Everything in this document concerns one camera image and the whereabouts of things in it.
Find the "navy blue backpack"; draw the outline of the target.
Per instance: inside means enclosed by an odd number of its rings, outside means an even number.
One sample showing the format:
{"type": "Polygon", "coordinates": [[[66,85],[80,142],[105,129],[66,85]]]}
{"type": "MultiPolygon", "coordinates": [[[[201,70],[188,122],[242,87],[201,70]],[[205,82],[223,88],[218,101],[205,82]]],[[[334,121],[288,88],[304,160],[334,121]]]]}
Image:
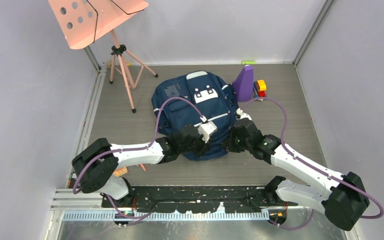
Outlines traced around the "navy blue backpack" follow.
{"type": "Polygon", "coordinates": [[[159,116],[158,133],[170,135],[187,125],[198,127],[201,116],[217,130],[210,137],[209,149],[202,156],[186,153],[191,161],[207,161],[225,156],[222,147],[236,122],[239,107],[233,87],[221,77],[204,70],[191,72],[160,83],[151,97],[154,114],[159,116]]]}

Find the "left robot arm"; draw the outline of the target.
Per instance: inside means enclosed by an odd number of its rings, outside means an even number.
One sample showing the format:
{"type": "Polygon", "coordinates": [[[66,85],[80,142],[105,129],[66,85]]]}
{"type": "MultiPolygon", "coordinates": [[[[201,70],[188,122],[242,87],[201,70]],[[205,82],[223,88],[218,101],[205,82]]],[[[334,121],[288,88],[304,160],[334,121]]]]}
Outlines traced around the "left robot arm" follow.
{"type": "Polygon", "coordinates": [[[76,180],[73,193],[102,193],[113,198],[121,207],[133,202],[128,181],[115,176],[115,170],[141,164],[165,164],[185,153],[201,154],[217,127],[207,122],[198,127],[188,125],[181,130],[151,142],[131,145],[110,144],[99,138],[71,162],[76,180]]]}

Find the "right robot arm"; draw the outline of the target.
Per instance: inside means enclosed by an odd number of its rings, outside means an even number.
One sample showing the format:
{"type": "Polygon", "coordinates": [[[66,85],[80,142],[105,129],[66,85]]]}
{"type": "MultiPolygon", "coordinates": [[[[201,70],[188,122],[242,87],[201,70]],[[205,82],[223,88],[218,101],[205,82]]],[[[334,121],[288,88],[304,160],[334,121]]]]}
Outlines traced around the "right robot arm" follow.
{"type": "Polygon", "coordinates": [[[293,202],[323,213],[336,227],[350,231],[369,207],[360,176],[330,170],[282,144],[272,134],[262,134],[252,120],[238,120],[229,130],[222,147],[232,153],[248,151],[256,159],[284,169],[306,184],[282,176],[265,186],[265,198],[271,205],[293,202]]]}

